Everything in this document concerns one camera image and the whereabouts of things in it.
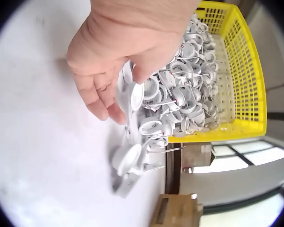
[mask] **hand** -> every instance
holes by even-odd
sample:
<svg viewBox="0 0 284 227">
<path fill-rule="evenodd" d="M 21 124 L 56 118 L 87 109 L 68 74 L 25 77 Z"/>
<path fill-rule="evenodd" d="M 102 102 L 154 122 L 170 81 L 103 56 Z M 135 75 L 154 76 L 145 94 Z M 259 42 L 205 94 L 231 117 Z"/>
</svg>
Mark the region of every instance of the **hand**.
<svg viewBox="0 0 284 227">
<path fill-rule="evenodd" d="M 125 62 L 143 83 L 173 58 L 194 0 L 93 0 L 91 13 L 71 41 L 67 61 L 87 108 L 100 120 L 124 124 L 116 83 Z"/>
</svg>

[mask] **white table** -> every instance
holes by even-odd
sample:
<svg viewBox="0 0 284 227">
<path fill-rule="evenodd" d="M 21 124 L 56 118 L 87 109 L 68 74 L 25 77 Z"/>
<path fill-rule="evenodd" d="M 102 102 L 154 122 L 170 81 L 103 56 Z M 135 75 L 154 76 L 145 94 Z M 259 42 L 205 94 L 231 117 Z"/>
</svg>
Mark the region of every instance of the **white table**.
<svg viewBox="0 0 284 227">
<path fill-rule="evenodd" d="M 95 118 L 65 62 L 89 1 L 26 2 L 0 35 L 0 205 L 15 226 L 148 226 L 165 169 L 114 195 L 124 126 Z M 150 162 L 165 163 L 165 154 Z"/>
</svg>

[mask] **yellow plastic basket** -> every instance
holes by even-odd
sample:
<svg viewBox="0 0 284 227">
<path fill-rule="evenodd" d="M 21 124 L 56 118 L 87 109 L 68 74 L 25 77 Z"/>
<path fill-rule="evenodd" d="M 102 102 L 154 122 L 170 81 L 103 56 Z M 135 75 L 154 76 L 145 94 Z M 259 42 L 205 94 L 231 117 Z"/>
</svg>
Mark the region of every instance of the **yellow plastic basket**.
<svg viewBox="0 0 284 227">
<path fill-rule="evenodd" d="M 221 140 L 235 140 L 261 136 L 266 133 L 266 95 L 264 78 L 259 55 L 249 31 L 249 28 L 237 8 L 227 3 L 202 1 L 196 10 L 198 19 L 209 27 L 211 34 L 219 34 L 223 38 L 227 56 L 225 64 L 230 68 L 228 88 L 219 87 L 222 102 L 228 100 L 230 122 L 222 123 L 218 129 L 185 137 L 169 137 L 170 143 L 211 142 Z M 217 73 L 217 78 L 225 75 Z"/>
</svg>

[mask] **cardboard box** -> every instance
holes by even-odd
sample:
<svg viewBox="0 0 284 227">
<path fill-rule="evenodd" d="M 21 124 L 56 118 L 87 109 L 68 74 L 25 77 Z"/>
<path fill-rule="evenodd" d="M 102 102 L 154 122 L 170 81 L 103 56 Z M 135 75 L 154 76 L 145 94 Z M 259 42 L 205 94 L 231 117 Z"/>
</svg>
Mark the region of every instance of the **cardboard box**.
<svg viewBox="0 0 284 227">
<path fill-rule="evenodd" d="M 192 195 L 160 195 L 150 227 L 199 227 L 203 206 Z"/>
<path fill-rule="evenodd" d="M 211 143 L 183 143 L 182 168 L 210 166 L 215 159 Z"/>
</svg>

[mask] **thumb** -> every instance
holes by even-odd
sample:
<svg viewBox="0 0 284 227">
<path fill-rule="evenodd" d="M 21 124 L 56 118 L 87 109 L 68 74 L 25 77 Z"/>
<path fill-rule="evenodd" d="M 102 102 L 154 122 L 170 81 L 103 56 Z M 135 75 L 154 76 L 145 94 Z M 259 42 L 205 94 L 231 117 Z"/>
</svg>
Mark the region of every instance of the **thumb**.
<svg viewBox="0 0 284 227">
<path fill-rule="evenodd" d="M 133 81 L 139 84 L 146 81 L 152 73 L 172 60 L 177 48 L 178 45 L 168 49 L 166 49 L 166 45 L 162 45 L 130 56 L 129 59 L 135 64 L 133 67 Z"/>
</svg>

